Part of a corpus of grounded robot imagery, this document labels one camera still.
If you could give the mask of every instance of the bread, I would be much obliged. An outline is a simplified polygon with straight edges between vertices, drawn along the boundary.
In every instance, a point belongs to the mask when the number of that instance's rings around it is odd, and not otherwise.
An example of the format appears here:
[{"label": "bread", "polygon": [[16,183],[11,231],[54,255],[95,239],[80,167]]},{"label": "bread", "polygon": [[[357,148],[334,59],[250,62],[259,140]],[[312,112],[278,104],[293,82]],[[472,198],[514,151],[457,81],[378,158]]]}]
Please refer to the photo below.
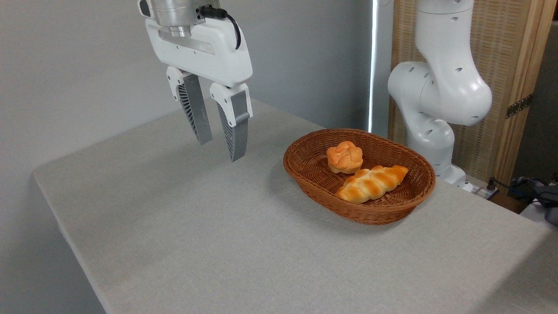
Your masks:
[{"label": "bread", "polygon": [[407,172],[406,167],[399,165],[390,168],[375,166],[370,170],[362,169],[347,178],[335,195],[355,204],[377,199],[401,184]]},{"label": "bread", "polygon": [[351,141],[343,141],[327,150],[328,166],[334,173],[352,174],[362,166],[362,149]]}]

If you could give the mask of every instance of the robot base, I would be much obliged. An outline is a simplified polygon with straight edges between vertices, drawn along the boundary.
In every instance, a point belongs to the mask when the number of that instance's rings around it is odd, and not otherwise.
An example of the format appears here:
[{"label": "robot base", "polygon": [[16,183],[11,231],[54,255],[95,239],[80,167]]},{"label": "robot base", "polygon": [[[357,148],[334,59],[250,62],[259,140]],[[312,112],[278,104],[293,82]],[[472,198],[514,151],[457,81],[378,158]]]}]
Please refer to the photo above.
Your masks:
[{"label": "robot base", "polygon": [[458,188],[465,187],[465,171],[455,165],[451,165],[448,168],[440,171],[436,171],[436,176],[444,181],[451,183]]}]

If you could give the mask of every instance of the brown woven basket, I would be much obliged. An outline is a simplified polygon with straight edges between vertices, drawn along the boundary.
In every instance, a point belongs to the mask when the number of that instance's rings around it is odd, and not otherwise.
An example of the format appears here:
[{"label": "brown woven basket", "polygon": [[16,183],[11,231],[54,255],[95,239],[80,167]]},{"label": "brown woven basket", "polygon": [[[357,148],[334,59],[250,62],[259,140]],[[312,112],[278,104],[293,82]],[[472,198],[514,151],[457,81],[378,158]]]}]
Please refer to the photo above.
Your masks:
[{"label": "brown woven basket", "polygon": [[[362,169],[376,165],[402,165],[409,169],[403,182],[379,199],[353,204],[334,195],[351,176],[333,173],[326,151],[342,141],[362,148]],[[400,220],[424,201],[436,184],[432,166],[415,151],[380,136],[354,129],[325,129],[293,142],[283,156],[283,166],[302,191],[339,216],[367,225],[385,225]]]}]

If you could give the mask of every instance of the robotic gripper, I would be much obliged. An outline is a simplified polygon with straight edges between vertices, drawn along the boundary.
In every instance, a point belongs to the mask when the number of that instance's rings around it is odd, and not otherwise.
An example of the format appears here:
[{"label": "robotic gripper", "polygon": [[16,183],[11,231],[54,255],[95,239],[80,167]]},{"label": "robotic gripper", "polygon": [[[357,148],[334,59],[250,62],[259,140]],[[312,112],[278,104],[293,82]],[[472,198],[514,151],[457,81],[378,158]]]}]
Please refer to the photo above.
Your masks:
[{"label": "robotic gripper", "polygon": [[213,81],[209,92],[232,161],[244,156],[248,119],[253,116],[246,82],[252,62],[242,30],[218,0],[139,0],[157,57],[165,64],[174,99],[180,102],[199,143],[213,137],[199,77]]}]

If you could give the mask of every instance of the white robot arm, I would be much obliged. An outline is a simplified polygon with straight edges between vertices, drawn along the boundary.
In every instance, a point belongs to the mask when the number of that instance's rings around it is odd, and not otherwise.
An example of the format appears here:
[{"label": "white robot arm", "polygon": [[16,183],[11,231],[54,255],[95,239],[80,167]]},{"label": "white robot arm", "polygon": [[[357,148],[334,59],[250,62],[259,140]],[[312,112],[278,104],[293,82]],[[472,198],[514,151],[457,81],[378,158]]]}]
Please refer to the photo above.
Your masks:
[{"label": "white robot arm", "polygon": [[253,116],[246,81],[252,63],[242,30],[218,0],[139,0],[157,57],[201,144],[212,139],[198,77],[212,80],[232,161],[242,157]]},{"label": "white robot arm", "polygon": [[461,187],[465,173],[451,164],[455,137],[447,122],[474,125],[492,104],[471,55],[473,2],[418,0],[415,42],[427,63],[400,63],[388,81],[407,126],[407,145],[437,177]]}]

